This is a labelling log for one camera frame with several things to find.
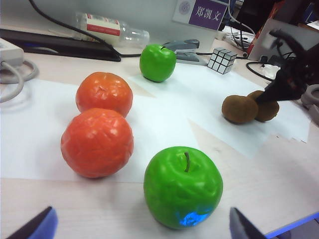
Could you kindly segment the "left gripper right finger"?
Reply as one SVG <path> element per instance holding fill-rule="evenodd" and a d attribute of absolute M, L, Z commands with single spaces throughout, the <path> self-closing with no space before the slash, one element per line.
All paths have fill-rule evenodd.
<path fill-rule="evenodd" d="M 232 239 L 264 239 L 265 236 L 235 207 L 230 209 L 229 228 Z"/>

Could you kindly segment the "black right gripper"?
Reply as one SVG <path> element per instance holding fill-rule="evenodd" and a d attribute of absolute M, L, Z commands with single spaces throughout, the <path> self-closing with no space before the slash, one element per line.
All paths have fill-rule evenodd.
<path fill-rule="evenodd" d="M 301 44 L 282 30 L 271 30 L 269 35 L 275 38 L 271 48 L 276 48 L 283 71 L 277 72 L 275 80 L 256 98 L 256 102 L 298 100 L 309 85 L 319 83 L 319 58 L 306 60 L 306 51 Z M 283 41 L 295 57 L 284 58 L 281 52 Z"/>

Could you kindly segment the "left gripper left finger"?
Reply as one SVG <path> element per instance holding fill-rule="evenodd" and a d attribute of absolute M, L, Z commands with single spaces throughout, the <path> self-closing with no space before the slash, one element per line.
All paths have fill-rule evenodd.
<path fill-rule="evenodd" d="M 52 206 L 49 206 L 6 238 L 53 239 L 57 226 L 57 212 Z"/>

